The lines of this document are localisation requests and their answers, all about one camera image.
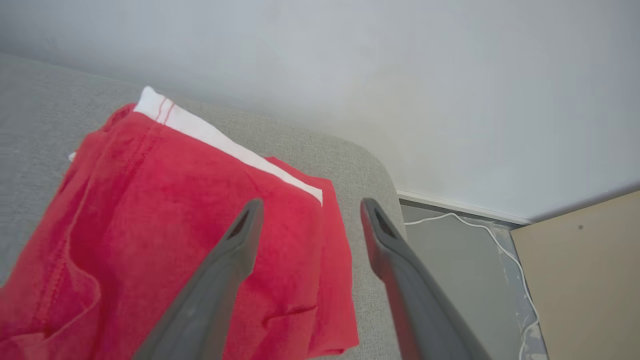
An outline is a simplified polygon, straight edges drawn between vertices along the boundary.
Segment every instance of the red garment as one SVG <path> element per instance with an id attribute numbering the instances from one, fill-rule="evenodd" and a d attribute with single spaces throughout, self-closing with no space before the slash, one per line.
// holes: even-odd
<path id="1" fill-rule="evenodd" d="M 132 109 L 85 138 L 0 290 L 1 357 L 129 359 L 255 197 L 264 225 L 224 358 L 306 359 L 357 345 L 351 254 L 331 182 L 269 159 L 322 189 L 321 205 Z"/>

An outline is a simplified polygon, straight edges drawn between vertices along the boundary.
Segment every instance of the gray sofa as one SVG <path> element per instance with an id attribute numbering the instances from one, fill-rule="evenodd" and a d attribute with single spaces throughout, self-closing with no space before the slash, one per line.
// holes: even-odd
<path id="1" fill-rule="evenodd" d="M 118 107 L 136 102 L 142 85 L 0 54 L 0 284 L 56 191 L 67 156 Z M 375 198 L 404 234 L 396 191 L 380 161 L 340 138 L 158 90 L 257 154 L 332 180 L 353 255 L 360 335 L 360 345 L 340 358 L 399 359 L 387 296 L 369 267 L 359 213 L 363 197 Z"/>

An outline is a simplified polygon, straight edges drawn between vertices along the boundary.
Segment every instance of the white baseboard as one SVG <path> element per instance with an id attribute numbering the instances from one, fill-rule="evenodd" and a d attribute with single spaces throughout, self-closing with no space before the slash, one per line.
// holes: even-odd
<path id="1" fill-rule="evenodd" d="M 431 206 L 438 206 L 439 208 L 445 208 L 445 209 L 449 209 L 449 210 L 462 211 L 464 213 L 473 214 L 473 215 L 479 215 L 479 216 L 482 216 L 482 217 L 492 218 L 492 219 L 501 220 L 501 221 L 512 222 L 512 223 L 518 224 L 518 225 L 530 225 L 530 224 L 533 224 L 535 222 L 533 220 L 520 218 L 520 217 L 516 217 L 516 216 L 513 216 L 513 215 L 509 215 L 509 214 L 503 214 L 503 213 L 499 213 L 497 211 L 487 210 L 487 209 L 483 209 L 483 208 L 477 208 L 475 206 L 461 204 L 461 203 L 455 202 L 455 201 L 439 199 L 437 197 L 432 197 L 432 196 L 423 195 L 423 194 L 419 194 L 419 193 L 407 192 L 407 191 L 400 190 L 400 189 L 396 189 L 396 191 L 397 191 L 398 197 L 400 199 L 419 202 L 421 204 L 427 204 L 427 205 L 431 205 Z"/>

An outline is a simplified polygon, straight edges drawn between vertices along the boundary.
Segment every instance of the gray floor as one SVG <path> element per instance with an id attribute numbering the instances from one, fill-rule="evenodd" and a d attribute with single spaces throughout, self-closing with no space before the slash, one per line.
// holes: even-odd
<path id="1" fill-rule="evenodd" d="M 405 222 L 436 217 L 443 212 L 403 204 Z M 510 230 L 516 226 L 462 216 L 488 227 L 498 242 L 515 254 Z M 518 267 L 490 235 L 454 217 L 408 225 L 407 242 L 442 286 L 494 360 L 514 360 L 520 333 L 534 320 L 522 288 Z M 524 360 L 546 360 L 540 327 L 529 331 Z"/>

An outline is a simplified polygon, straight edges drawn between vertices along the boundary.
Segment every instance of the power cord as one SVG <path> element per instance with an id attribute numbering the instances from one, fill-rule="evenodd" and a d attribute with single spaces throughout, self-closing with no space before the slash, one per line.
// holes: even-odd
<path id="1" fill-rule="evenodd" d="M 502 247 L 502 245 L 500 245 L 498 240 L 495 238 L 495 235 L 493 235 L 493 233 L 491 232 L 491 230 L 489 230 L 488 227 L 483 226 L 483 225 L 470 224 L 470 223 L 464 221 L 461 217 L 458 216 L 458 214 L 455 214 L 455 213 L 446 213 L 446 214 L 440 215 L 438 217 L 423 218 L 423 219 L 420 219 L 418 221 L 405 222 L 404 224 L 405 225 L 415 225 L 415 224 L 419 224 L 419 223 L 422 223 L 422 222 L 425 222 L 425 221 L 438 220 L 438 219 L 449 217 L 449 216 L 453 216 L 453 217 L 457 218 L 463 224 L 469 225 L 471 227 L 481 227 L 484 230 L 486 230 L 486 232 L 489 233 L 489 235 L 491 235 L 491 239 L 493 239 L 493 242 L 495 243 L 495 245 L 498 246 L 498 248 L 500 250 L 502 250 L 507 256 L 509 256 L 509 259 L 513 260 L 513 262 L 516 263 L 516 265 L 518 265 L 518 269 L 520 269 L 520 277 L 522 278 L 522 286 L 524 287 L 524 293 L 525 293 L 525 295 L 527 295 L 527 300 L 529 300 L 529 303 L 531 304 L 531 309 L 533 309 L 533 313 L 536 315 L 536 320 L 533 321 L 533 323 L 529 324 L 529 326 L 524 328 L 524 330 L 522 331 L 522 334 L 521 334 L 521 336 L 522 336 L 522 344 L 520 345 L 520 352 L 518 353 L 518 359 L 522 360 L 522 351 L 524 350 L 524 345 L 525 345 L 525 342 L 527 341 L 527 332 L 529 332 L 529 330 L 531 330 L 534 326 L 538 325 L 538 323 L 540 322 L 540 316 L 538 315 L 538 310 L 533 305 L 533 300 L 531 300 L 531 295 L 529 294 L 529 289 L 527 288 L 527 281 L 524 279 L 524 270 L 522 270 L 522 265 L 520 265 L 520 262 L 516 259 L 516 257 L 514 255 L 512 255 L 512 253 L 508 252 L 504 247 Z"/>

